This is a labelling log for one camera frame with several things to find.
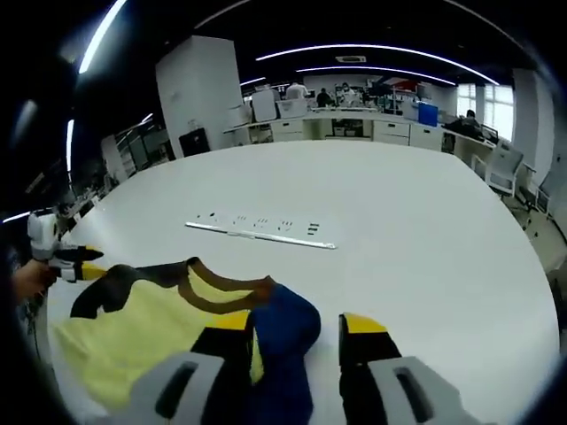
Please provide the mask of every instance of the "ceiling light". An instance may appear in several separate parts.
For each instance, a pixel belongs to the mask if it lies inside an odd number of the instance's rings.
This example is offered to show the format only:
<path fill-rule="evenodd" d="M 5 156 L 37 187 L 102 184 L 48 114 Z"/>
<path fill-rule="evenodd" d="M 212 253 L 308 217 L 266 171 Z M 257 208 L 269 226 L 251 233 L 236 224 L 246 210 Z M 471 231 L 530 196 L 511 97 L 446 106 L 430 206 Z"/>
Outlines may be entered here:
<path fill-rule="evenodd" d="M 100 42 L 102 42 L 103 37 L 105 36 L 106 31 L 108 30 L 109 26 L 113 23 L 114 18 L 122 8 L 122 6 L 126 3 L 127 0 L 117 0 L 117 2 L 110 8 L 106 16 L 103 18 L 102 22 L 97 28 L 96 33 L 93 35 L 92 40 L 90 40 L 89 47 L 85 52 L 85 56 L 82 59 L 81 67 L 79 68 L 79 73 L 86 73 L 89 69 L 90 62 L 95 56 L 97 52 L 98 46 Z"/>
<path fill-rule="evenodd" d="M 417 75 L 418 77 L 425 77 L 431 80 L 440 81 L 440 82 L 444 82 L 445 84 L 456 86 L 456 84 L 452 81 L 443 80 L 442 78 L 438 78 L 438 77 L 433 77 L 431 75 L 427 75 L 426 73 L 414 73 L 413 71 L 406 71 L 404 69 L 383 68 L 380 66 L 324 66 L 322 68 L 298 69 L 296 73 L 308 73 L 310 71 L 327 71 L 329 69 L 371 69 L 373 71 L 386 71 L 388 73 L 409 73 L 411 75 Z"/>
<path fill-rule="evenodd" d="M 153 113 L 149 113 L 143 120 L 140 121 L 140 124 L 144 124 L 147 120 L 149 120 L 153 116 Z"/>
<path fill-rule="evenodd" d="M 245 86 L 246 84 L 252 84 L 253 82 L 258 82 L 258 81 L 262 81 L 262 80 L 266 80 L 266 77 L 260 77 L 260 78 L 256 78 L 255 80 L 241 82 L 240 87 Z"/>
<path fill-rule="evenodd" d="M 224 9 L 219 10 L 215 14 L 209 16 L 208 18 L 201 20 L 193 29 L 199 29 L 202 26 L 204 26 L 207 22 L 210 22 L 211 20 L 218 18 L 219 16 L 225 14 L 226 12 L 230 12 L 232 9 L 235 9 L 238 6 L 241 6 L 241 5 L 246 4 L 248 2 L 250 2 L 250 0 L 242 0 L 240 2 L 237 2 L 237 3 L 230 5 L 228 7 L 225 7 Z"/>
<path fill-rule="evenodd" d="M 18 214 L 18 215 L 14 215 L 14 216 L 12 216 L 12 217 L 8 217 L 7 219 L 2 220 L 2 224 L 5 224 L 5 223 L 7 223 L 7 222 L 9 222 L 9 221 L 14 221 L 14 220 L 17 220 L 17 219 L 22 219 L 22 218 L 24 218 L 24 217 L 27 217 L 27 216 L 28 216 L 29 214 L 31 214 L 31 213 L 32 213 L 31 211 L 28 211 L 28 212 L 23 212 L 22 214 Z"/>
<path fill-rule="evenodd" d="M 300 51 L 319 50 L 319 49 L 343 49 L 343 48 L 382 49 L 382 50 L 402 51 L 404 53 L 412 53 L 414 55 L 424 56 L 426 58 L 436 59 L 436 60 L 440 60 L 441 62 L 445 62 L 447 64 L 458 66 L 461 69 L 469 71 L 470 73 L 473 73 L 475 75 L 478 75 L 479 77 L 484 78 L 487 81 L 490 81 L 490 83 L 492 83 L 496 86 L 500 85 L 497 81 L 493 80 L 490 77 L 487 77 L 483 73 L 480 73 L 479 71 L 475 71 L 474 69 L 469 68 L 468 66 L 465 66 L 463 64 L 459 64 L 458 62 L 455 62 L 451 59 L 442 58 L 441 56 L 432 55 L 432 54 L 426 53 L 424 51 L 406 49 L 406 48 L 403 48 L 403 47 L 384 46 L 382 44 L 324 44 L 324 45 L 320 45 L 320 46 L 302 47 L 300 49 L 279 51 L 277 53 L 272 53 L 271 55 L 266 55 L 266 56 L 262 56 L 260 58 L 256 58 L 256 61 L 275 58 L 277 56 L 288 55 L 288 54 L 291 54 L 291 53 L 298 53 Z"/>
<path fill-rule="evenodd" d="M 66 142 L 66 158 L 67 158 L 67 172 L 71 173 L 71 142 L 73 141 L 73 127 L 74 120 L 67 122 L 67 142 Z"/>

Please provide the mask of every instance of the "air vent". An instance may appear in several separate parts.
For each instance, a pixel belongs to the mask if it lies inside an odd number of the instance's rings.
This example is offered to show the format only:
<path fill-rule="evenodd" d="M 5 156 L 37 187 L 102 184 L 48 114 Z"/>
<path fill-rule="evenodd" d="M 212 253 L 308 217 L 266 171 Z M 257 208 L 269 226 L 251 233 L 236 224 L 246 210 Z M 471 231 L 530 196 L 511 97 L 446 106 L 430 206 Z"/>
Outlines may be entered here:
<path fill-rule="evenodd" d="M 366 56 L 336 56 L 341 64 L 365 64 Z"/>

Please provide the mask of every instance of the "person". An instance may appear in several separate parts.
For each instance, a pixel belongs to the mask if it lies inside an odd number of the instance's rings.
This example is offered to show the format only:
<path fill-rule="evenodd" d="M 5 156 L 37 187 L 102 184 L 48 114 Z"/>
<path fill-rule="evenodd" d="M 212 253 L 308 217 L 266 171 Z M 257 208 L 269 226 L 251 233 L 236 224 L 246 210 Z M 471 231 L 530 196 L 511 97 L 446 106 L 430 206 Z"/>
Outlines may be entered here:
<path fill-rule="evenodd" d="M 287 100 L 303 99 L 309 96 L 309 90 L 303 84 L 294 82 L 290 87 L 285 90 L 285 98 Z"/>
<path fill-rule="evenodd" d="M 467 111 L 467 116 L 462 120 L 462 123 L 467 126 L 480 128 L 480 124 L 478 124 L 477 121 L 477 115 L 471 109 Z"/>
<path fill-rule="evenodd" d="M 356 99 L 356 93 L 350 88 L 347 82 L 343 82 L 343 92 L 341 93 L 342 104 L 350 106 Z"/>
<path fill-rule="evenodd" d="M 42 292 L 56 279 L 56 275 L 47 264 L 30 259 L 11 276 L 12 291 L 16 297 L 16 302 L 19 304 Z"/>
<path fill-rule="evenodd" d="M 317 95 L 317 106 L 324 108 L 328 104 L 331 104 L 331 102 L 332 101 L 330 99 L 329 93 L 327 93 L 327 90 L 325 88 L 322 88 L 321 93 Z"/>

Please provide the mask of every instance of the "drawer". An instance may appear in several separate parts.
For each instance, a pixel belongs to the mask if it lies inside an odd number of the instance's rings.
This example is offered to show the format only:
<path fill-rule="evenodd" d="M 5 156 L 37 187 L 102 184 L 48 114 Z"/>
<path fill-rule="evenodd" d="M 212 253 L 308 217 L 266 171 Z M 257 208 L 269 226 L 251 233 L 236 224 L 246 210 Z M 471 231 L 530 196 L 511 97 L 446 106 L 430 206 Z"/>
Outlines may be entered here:
<path fill-rule="evenodd" d="M 403 135 L 375 135 L 374 142 L 409 146 L 409 137 L 404 137 Z"/>
<path fill-rule="evenodd" d="M 302 131 L 295 133 L 274 133 L 274 142 L 295 142 L 303 139 Z"/>
<path fill-rule="evenodd" d="M 272 122 L 273 133 L 303 133 L 303 120 Z"/>
<path fill-rule="evenodd" d="M 374 121 L 375 135 L 403 135 L 409 137 L 409 124 L 398 122 Z"/>
<path fill-rule="evenodd" d="M 409 135 L 410 146 L 441 152 L 442 144 L 443 133 L 436 128 L 411 126 Z"/>

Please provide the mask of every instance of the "white table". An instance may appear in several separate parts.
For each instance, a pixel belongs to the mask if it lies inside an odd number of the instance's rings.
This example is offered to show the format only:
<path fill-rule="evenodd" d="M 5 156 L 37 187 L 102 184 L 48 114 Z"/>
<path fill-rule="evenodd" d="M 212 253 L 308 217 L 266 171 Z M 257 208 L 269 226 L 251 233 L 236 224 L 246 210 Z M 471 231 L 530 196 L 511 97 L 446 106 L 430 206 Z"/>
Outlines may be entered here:
<path fill-rule="evenodd" d="M 332 215 L 334 251 L 186 228 L 197 209 Z M 312 423 L 344 423 L 338 315 L 388 327 L 461 392 L 481 421 L 510 423 L 559 358 L 555 309 L 538 256 L 497 196 L 454 156 L 383 143 L 270 143 L 156 166 L 120 185 L 72 232 L 102 263 L 147 266 L 198 255 L 218 274 L 270 274 L 309 299 L 322 333 L 307 355 Z M 68 316 L 81 285 L 57 282 L 48 320 Z M 68 371 L 50 334 L 70 409 L 102 412 Z"/>

